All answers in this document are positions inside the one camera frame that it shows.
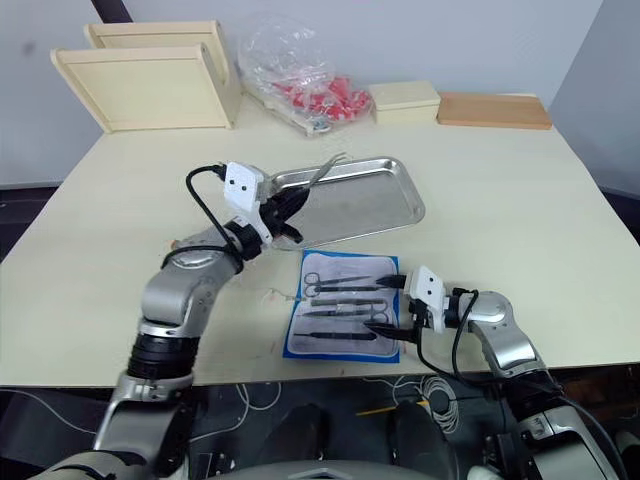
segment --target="black cable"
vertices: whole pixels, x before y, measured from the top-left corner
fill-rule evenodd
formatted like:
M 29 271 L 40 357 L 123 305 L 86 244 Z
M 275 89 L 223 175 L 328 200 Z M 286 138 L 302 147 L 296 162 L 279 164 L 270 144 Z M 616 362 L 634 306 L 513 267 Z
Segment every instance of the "black cable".
M 400 393 L 398 395 L 396 395 L 396 399 L 402 399 L 402 398 L 423 398 L 422 395 L 418 394 L 418 392 L 415 393 Z M 383 397 L 381 399 L 378 399 L 376 401 L 379 402 L 384 402 L 387 400 L 392 400 L 391 397 Z M 456 398 L 450 398 L 449 401 L 450 402 L 461 402 L 461 401 L 465 401 L 465 400 L 487 400 L 486 397 L 484 396 L 474 396 L 474 397 L 456 397 Z
M 569 405 L 570 407 L 575 408 L 578 412 L 580 412 L 582 415 L 587 417 L 591 421 L 595 429 L 598 431 L 601 439 L 604 441 L 604 443 L 607 444 L 607 448 L 610 450 L 609 453 L 611 454 L 611 456 L 613 456 L 615 460 L 615 462 L 613 462 L 613 464 L 615 465 L 614 469 L 618 471 L 617 473 L 618 473 L 618 476 L 620 477 L 620 480 L 629 480 L 629 476 L 627 475 L 627 470 L 624 467 L 624 462 L 622 461 L 622 457 L 620 456 L 620 452 L 618 452 L 616 445 L 613 443 L 613 440 L 611 439 L 607 431 L 604 429 L 604 427 L 600 424 L 600 422 L 598 422 L 596 418 L 593 415 L 591 415 L 591 413 L 589 413 L 589 411 L 586 408 L 584 408 L 578 402 L 575 402 L 570 398 L 567 398 L 566 396 L 564 396 L 562 394 L 562 390 L 560 386 L 555 382 L 554 383 L 555 383 L 556 390 L 553 390 L 545 387 L 544 385 L 540 385 L 538 383 L 528 382 L 526 380 L 522 380 L 518 378 L 514 380 L 534 390 L 538 390 L 544 393 L 558 394 L 558 397 L 557 397 L 558 400 Z
M 456 336 L 453 339 L 453 347 L 451 347 L 451 364 L 453 365 L 453 374 L 456 378 L 460 379 L 460 381 L 465 384 L 467 382 L 465 380 L 462 380 L 462 374 L 458 369 L 458 344 L 460 343 L 460 337 L 462 337 L 464 327 L 467 325 L 467 319 L 469 318 L 471 309 L 473 308 L 473 305 L 476 303 L 476 300 L 478 300 L 478 296 L 480 295 L 480 292 L 478 292 L 478 290 L 472 290 L 471 293 L 473 294 L 473 296 L 471 297 L 471 301 L 469 301 L 469 305 L 467 305 L 467 308 L 462 314 L 460 325 L 458 325 Z
M 198 195 L 198 192 L 196 192 L 195 188 L 193 187 L 193 181 L 192 181 L 193 177 L 203 172 L 212 172 L 217 175 L 215 168 L 212 166 L 196 168 L 195 170 L 190 171 L 189 174 L 187 175 L 187 178 L 185 180 L 187 184 L 187 190 L 189 191 L 189 193 L 191 194 L 195 202 L 198 204 L 198 206 L 204 211 L 207 218 L 211 220 L 211 223 L 213 223 L 213 225 L 216 227 L 216 230 L 218 230 L 218 233 L 220 233 L 220 236 L 224 239 L 228 247 L 228 250 L 227 250 L 228 253 L 231 254 L 231 256 L 236 262 L 236 273 L 240 273 L 244 268 L 242 255 L 240 254 L 240 251 L 238 250 L 236 245 L 233 243 L 233 241 L 225 231 L 224 227 L 220 225 L 220 222 L 218 222 L 215 215 L 211 212 L 211 210 L 209 210 L 209 207 L 207 207 L 207 205 L 204 203 L 202 198 L 200 198 L 200 195 Z
M 439 367 L 436 367 L 434 364 L 432 364 L 431 362 L 429 362 L 425 357 L 424 354 L 422 353 L 422 328 L 420 330 L 418 330 L 418 335 L 416 338 L 416 350 L 418 352 L 418 358 L 420 359 L 420 361 L 428 368 L 430 368 L 431 370 L 433 370 L 434 372 L 447 377 L 449 379 L 453 379 L 456 380 L 456 377 L 450 373 L 447 372 L 446 370 L 442 370 Z
M 181 253 L 208 251 L 208 250 L 213 252 L 224 252 L 231 255 L 233 254 L 232 252 L 229 251 L 227 247 L 220 247 L 217 245 L 189 245 L 188 247 L 176 248 L 175 250 L 171 250 L 169 253 L 167 253 L 164 259 L 162 260 L 162 265 L 160 266 L 160 268 L 162 269 L 166 267 L 167 264 L 169 263 L 169 260 L 171 260 L 173 257 Z
M 567 405 L 570 405 L 576 410 L 578 410 L 578 412 L 580 412 L 582 415 L 584 415 L 591 421 L 591 423 L 596 428 L 596 430 L 598 430 L 598 433 L 600 434 L 601 439 L 604 440 L 604 442 L 607 444 L 607 447 L 609 448 L 609 450 L 611 450 L 611 453 L 613 454 L 613 458 L 615 459 L 614 463 L 616 464 L 616 470 L 618 470 L 618 476 L 620 477 L 620 480 L 629 480 L 629 476 L 627 475 L 627 469 L 624 468 L 624 462 L 622 461 L 620 452 L 618 452 L 616 445 L 613 443 L 613 440 L 611 439 L 607 431 L 604 429 L 604 427 L 600 424 L 600 422 L 598 422 L 595 419 L 595 417 L 591 415 L 587 411 L 587 409 L 584 408 L 582 405 L 580 405 L 578 402 L 574 402 L 573 400 L 567 397 L 561 397 L 560 400 L 566 403 Z

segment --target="wooden lid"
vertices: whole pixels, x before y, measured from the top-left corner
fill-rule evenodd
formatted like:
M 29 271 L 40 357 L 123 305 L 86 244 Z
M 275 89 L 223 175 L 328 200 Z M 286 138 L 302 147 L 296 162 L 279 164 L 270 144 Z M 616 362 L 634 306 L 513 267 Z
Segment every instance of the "wooden lid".
M 369 91 L 376 104 L 376 110 L 396 110 L 440 104 L 440 95 L 426 80 L 379 83 L 371 85 Z
M 537 97 L 529 95 L 442 92 L 438 123 L 540 130 L 551 128 L 551 119 L 542 103 Z

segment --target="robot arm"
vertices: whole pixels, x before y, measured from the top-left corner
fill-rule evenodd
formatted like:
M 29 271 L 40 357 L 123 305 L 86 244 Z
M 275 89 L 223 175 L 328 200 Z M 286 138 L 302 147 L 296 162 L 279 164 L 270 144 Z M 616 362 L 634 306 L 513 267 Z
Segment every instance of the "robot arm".
M 229 163 L 197 172 L 208 170 L 224 180 L 225 200 L 237 216 L 224 227 L 216 221 L 215 228 L 179 242 L 166 257 L 144 289 L 128 367 L 118 379 L 93 451 L 38 477 L 141 480 L 168 476 L 181 465 L 195 414 L 192 368 L 216 297 L 241 271 L 242 261 L 258 256 L 275 237 L 302 240 L 286 222 L 309 196 L 308 187 L 270 196 L 268 176 L 255 167 Z
M 523 475 L 545 479 L 619 478 L 576 409 L 565 400 L 529 337 L 516 324 L 506 297 L 463 289 L 453 289 L 446 295 L 442 280 L 424 266 L 406 277 L 389 277 L 379 283 L 404 289 L 414 327 L 398 331 L 386 324 L 368 323 L 374 332 L 419 346 L 423 328 L 436 333 L 446 327 L 463 328 L 478 337 L 497 380 L 492 383 L 501 385 L 518 421 L 519 437 L 528 450 L 528 458 L 520 459 Z

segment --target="red object in bag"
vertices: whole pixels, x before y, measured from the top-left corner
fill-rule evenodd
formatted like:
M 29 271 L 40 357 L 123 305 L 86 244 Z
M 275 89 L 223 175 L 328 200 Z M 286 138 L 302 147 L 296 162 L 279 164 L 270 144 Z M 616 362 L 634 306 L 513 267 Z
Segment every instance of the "red object in bag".
M 319 115 L 326 115 L 332 122 L 352 121 L 371 105 L 371 95 L 365 90 L 351 90 L 348 77 L 335 77 L 327 91 L 310 93 L 293 86 L 275 83 L 291 105 Z

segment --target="wooden board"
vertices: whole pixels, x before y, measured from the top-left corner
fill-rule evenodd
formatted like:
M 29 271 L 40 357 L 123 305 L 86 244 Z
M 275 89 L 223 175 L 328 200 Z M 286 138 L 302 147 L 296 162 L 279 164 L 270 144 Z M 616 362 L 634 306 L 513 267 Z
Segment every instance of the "wooden board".
M 440 92 L 438 123 L 548 130 L 551 119 L 537 97 Z
M 210 69 L 224 114 L 230 125 L 235 122 L 242 85 L 218 21 L 89 24 L 84 33 L 93 48 L 187 47 L 203 43 L 211 59 Z
M 211 56 L 189 47 L 53 50 L 51 60 L 107 133 L 227 127 Z

